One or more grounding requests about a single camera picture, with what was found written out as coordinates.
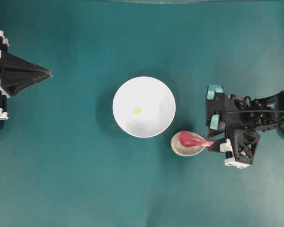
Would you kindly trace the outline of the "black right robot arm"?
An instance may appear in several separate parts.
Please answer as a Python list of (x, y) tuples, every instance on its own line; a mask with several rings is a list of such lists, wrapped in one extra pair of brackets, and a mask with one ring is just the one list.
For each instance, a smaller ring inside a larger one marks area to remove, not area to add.
[(208, 151), (225, 154), (224, 164), (244, 169), (254, 163), (260, 140), (259, 131), (280, 130), (284, 133), (284, 91), (251, 99), (227, 95), (222, 86), (209, 85), (205, 99), (207, 137), (224, 134)]

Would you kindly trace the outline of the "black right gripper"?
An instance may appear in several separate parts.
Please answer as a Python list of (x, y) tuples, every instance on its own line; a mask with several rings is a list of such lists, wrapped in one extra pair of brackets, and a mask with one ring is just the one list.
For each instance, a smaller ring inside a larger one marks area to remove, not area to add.
[(224, 164), (244, 169), (251, 165), (239, 163), (235, 160), (228, 131), (230, 129), (254, 130), (243, 121), (243, 99), (227, 96), (222, 86), (209, 85), (205, 99), (205, 123), (208, 127), (207, 138), (224, 134), (224, 138), (215, 141), (209, 152), (225, 154)]

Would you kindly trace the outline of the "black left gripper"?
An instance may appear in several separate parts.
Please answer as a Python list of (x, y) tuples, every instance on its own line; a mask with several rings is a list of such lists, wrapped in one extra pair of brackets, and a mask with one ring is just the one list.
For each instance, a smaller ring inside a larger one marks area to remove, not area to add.
[(40, 72), (46, 75), (26, 78), (0, 78), (0, 130), (4, 126), (4, 121), (9, 118), (7, 99), (10, 96), (17, 95), (21, 90), (31, 85), (52, 77), (50, 70), (6, 52), (8, 47), (9, 40), (5, 37), (4, 32), (0, 30), (0, 75), (6, 72)]

